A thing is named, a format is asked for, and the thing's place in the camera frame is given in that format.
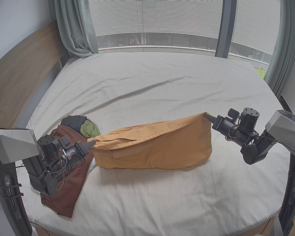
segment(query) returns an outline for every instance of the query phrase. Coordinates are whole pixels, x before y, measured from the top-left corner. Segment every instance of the wooden headboard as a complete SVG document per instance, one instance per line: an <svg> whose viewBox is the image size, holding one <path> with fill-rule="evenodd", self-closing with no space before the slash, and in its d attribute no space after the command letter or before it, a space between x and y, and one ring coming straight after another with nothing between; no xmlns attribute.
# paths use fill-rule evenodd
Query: wooden headboard
<svg viewBox="0 0 295 236"><path fill-rule="evenodd" d="M0 127L11 128L24 104L66 54L57 22L31 34L0 59Z"/></svg>

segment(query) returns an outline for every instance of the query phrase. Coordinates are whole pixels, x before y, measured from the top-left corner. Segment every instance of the white wall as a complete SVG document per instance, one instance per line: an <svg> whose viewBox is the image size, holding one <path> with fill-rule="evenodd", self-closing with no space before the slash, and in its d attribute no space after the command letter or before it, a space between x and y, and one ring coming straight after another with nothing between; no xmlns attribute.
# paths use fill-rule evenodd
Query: white wall
<svg viewBox="0 0 295 236"><path fill-rule="evenodd" d="M289 80L282 92L282 96L287 102L293 114L295 113L295 64L293 65L293 69L291 71Z"/></svg>
<svg viewBox="0 0 295 236"><path fill-rule="evenodd" d="M0 58L2 58L20 41L51 22L48 0L0 0L0 22ZM60 68L58 62L54 70L45 77L50 82L41 83L35 95L31 96L31 101L26 104L26 111L23 112L25 115L18 117L21 126L26 126L28 117L31 116ZM0 207L0 229L0 236L14 235L2 207Z"/></svg>

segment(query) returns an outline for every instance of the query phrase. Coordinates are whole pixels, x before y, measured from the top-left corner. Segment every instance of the mattress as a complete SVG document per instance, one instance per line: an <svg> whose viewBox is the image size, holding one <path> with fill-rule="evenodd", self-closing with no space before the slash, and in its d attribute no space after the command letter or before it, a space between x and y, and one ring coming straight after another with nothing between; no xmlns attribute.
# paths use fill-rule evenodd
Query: mattress
<svg viewBox="0 0 295 236"><path fill-rule="evenodd" d="M106 53L71 58L58 74L27 128L37 138L68 115L84 115L102 134L137 124L230 108L259 111L261 133L280 103L246 62L182 53ZM17 175L31 221L60 235L236 235L279 210L289 152L276 144L254 165L240 147L212 130L212 155L178 169L95 167L72 218L41 204L25 168Z"/></svg>

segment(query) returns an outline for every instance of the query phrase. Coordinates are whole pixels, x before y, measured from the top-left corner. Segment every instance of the curtain fold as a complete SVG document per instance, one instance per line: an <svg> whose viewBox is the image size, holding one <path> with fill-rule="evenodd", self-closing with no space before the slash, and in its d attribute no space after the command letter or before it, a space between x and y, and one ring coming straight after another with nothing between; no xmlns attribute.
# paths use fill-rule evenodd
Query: curtain fold
<svg viewBox="0 0 295 236"><path fill-rule="evenodd" d="M293 0L281 1L280 29L264 80L277 98L280 98L295 61L295 4Z"/></svg>
<svg viewBox="0 0 295 236"><path fill-rule="evenodd" d="M98 53L88 0L54 0L54 5L60 37L69 55Z"/></svg>

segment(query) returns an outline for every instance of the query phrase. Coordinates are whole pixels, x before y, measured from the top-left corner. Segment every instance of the building facade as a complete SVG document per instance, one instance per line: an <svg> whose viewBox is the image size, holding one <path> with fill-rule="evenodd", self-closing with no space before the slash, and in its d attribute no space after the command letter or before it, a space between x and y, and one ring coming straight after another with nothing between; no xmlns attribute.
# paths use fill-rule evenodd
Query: building facade
<svg viewBox="0 0 295 236"><path fill-rule="evenodd" d="M89 0L99 52L214 56L222 0ZM267 69L280 24L278 0L238 0L228 58Z"/></svg>

